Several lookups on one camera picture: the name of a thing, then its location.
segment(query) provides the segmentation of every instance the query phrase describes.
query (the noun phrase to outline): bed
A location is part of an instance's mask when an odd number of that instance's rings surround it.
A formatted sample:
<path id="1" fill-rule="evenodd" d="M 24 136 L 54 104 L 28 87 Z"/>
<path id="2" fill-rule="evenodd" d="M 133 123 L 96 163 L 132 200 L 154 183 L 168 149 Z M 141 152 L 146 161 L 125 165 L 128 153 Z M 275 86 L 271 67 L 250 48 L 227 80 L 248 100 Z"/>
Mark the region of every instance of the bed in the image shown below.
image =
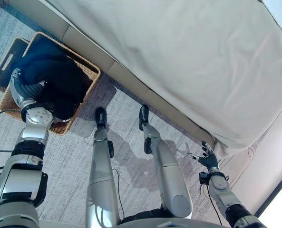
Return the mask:
<path id="1" fill-rule="evenodd" d="M 41 0 L 229 156 L 282 110 L 282 29 L 256 0 Z"/>

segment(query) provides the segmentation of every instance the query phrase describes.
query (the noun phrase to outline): robot leg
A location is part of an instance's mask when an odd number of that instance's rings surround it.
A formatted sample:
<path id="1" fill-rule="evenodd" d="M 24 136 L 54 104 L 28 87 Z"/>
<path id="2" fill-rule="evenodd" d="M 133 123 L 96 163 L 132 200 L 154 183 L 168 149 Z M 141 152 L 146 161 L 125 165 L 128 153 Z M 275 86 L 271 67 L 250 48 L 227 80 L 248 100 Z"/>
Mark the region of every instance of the robot leg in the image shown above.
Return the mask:
<path id="1" fill-rule="evenodd" d="M 160 133 L 148 123 L 148 110 L 144 112 L 144 107 L 148 109 L 144 105 L 140 110 L 140 129 L 144 130 L 145 153 L 152 153 L 155 160 L 163 209 L 173 217 L 190 218 L 193 205 L 179 165 Z"/>
<path id="2" fill-rule="evenodd" d="M 119 224 L 116 187 L 111 169 L 113 152 L 107 131 L 101 126 L 94 135 L 93 154 L 86 201 L 86 227 L 114 227 Z"/>

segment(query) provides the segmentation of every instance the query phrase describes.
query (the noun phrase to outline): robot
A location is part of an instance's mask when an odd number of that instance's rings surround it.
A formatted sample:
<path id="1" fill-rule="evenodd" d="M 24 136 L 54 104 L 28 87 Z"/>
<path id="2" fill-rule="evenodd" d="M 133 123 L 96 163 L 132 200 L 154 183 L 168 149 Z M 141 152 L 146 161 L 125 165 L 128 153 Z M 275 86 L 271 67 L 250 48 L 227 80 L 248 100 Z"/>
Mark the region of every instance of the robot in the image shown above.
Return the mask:
<path id="1" fill-rule="evenodd" d="M 54 121 L 47 104 L 36 102 L 44 82 L 24 85 L 22 72 L 14 69 L 10 78 L 12 97 L 21 109 L 26 123 L 11 156 L 0 175 L 0 228 L 39 228 L 36 211 L 46 196 L 48 175 L 42 172 L 48 130 Z M 192 201 L 184 178 L 173 154 L 160 133 L 148 122 L 148 107 L 139 112 L 139 129 L 144 132 L 144 151 L 153 156 L 161 192 L 161 208 L 119 219 L 117 194 L 110 159 L 114 156 L 112 142 L 107 137 L 105 109 L 96 110 L 97 130 L 93 141 L 93 155 L 86 199 L 87 228 L 130 227 L 190 227 L 221 228 L 222 226 L 191 220 Z M 232 228 L 265 228 L 257 217 L 241 204 L 231 192 L 225 175 L 220 172 L 214 151 L 202 142 L 204 157 L 189 154 L 208 169 L 201 172 L 201 184 L 209 191 L 218 209 Z"/>

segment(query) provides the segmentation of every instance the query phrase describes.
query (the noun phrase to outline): floor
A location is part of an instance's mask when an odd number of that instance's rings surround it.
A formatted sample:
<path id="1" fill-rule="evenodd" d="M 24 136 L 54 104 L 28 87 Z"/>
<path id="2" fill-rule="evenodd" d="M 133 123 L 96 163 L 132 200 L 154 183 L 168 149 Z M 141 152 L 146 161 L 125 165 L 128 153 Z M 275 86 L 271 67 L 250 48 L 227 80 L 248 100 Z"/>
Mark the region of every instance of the floor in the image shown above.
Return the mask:
<path id="1" fill-rule="evenodd" d="M 30 40 L 35 31 L 43 29 L 0 0 L 0 62 L 14 38 Z M 98 106 L 107 109 L 108 137 L 115 150 L 112 166 L 119 170 L 119 192 L 125 215 L 160 207 L 153 158 L 143 152 L 143 134 L 138 129 L 138 111 L 143 102 L 108 75 L 101 76 L 84 102 L 85 108 L 68 133 L 50 134 L 43 168 L 49 175 L 48 189 L 45 201 L 38 207 L 39 217 L 85 224 L 85 197 L 96 129 L 94 111 Z M 202 154 L 200 143 L 152 108 L 149 121 L 159 130 L 181 167 L 194 205 L 192 218 L 205 220 L 206 214 L 213 210 L 210 201 L 199 195 L 198 172 L 205 169 L 186 156 L 187 152 Z M 0 116 L 0 149 L 12 149 L 22 128 L 22 122 Z M 8 156 L 0 153 L 0 166 Z"/>

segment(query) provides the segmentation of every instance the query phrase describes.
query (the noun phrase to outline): laundry basket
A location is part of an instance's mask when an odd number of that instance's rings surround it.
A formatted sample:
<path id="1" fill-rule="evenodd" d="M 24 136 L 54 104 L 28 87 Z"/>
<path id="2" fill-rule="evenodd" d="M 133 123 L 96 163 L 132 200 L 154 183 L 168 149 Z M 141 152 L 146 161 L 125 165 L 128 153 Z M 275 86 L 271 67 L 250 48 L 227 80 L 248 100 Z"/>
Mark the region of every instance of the laundry basket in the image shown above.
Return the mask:
<path id="1" fill-rule="evenodd" d="M 87 90 L 86 95 L 84 97 L 84 100 L 86 100 L 88 98 L 93 86 L 96 84 L 96 82 L 97 82 L 97 80 L 100 76 L 99 68 L 97 66 L 95 66 L 94 64 L 90 63 L 89 61 L 87 61 L 86 59 L 84 59 L 82 56 L 80 56 L 76 52 L 69 49 L 67 46 L 57 42 L 56 40 L 50 38 L 49 36 L 47 36 L 46 34 L 44 34 L 42 32 L 35 33 L 35 35 L 31 39 L 27 49 L 25 50 L 23 56 L 25 56 L 28 53 L 28 50 L 30 49 L 32 44 L 36 43 L 40 39 L 50 39 L 53 42 L 55 42 L 57 45 L 61 46 L 62 50 L 67 54 L 67 57 L 73 59 L 74 62 L 77 64 L 77 66 L 79 68 L 81 68 L 83 70 L 83 72 L 92 80 L 92 84 L 89 87 L 89 89 Z M 78 115 L 78 113 L 79 113 L 79 111 L 82 107 L 83 107 L 83 103 L 81 103 L 79 105 L 79 107 L 75 111 L 75 114 L 73 115 L 73 117 L 69 121 L 62 122 L 62 123 L 61 122 L 53 123 L 51 128 L 50 128 L 50 132 L 53 132 L 57 135 L 64 135 L 69 130 L 70 126 L 74 122 L 76 116 Z M 9 86 L 7 87 L 6 91 L 4 92 L 4 95 L 3 95 L 2 100 L 0 102 L 0 110 L 4 110 L 4 109 L 20 110 L 20 108 L 17 107 L 17 105 L 15 104 L 15 102 L 12 98 Z M 14 113 L 14 112 L 6 112 L 6 113 L 8 115 L 13 116 L 14 118 L 22 121 L 22 119 L 20 117 L 20 113 Z"/>

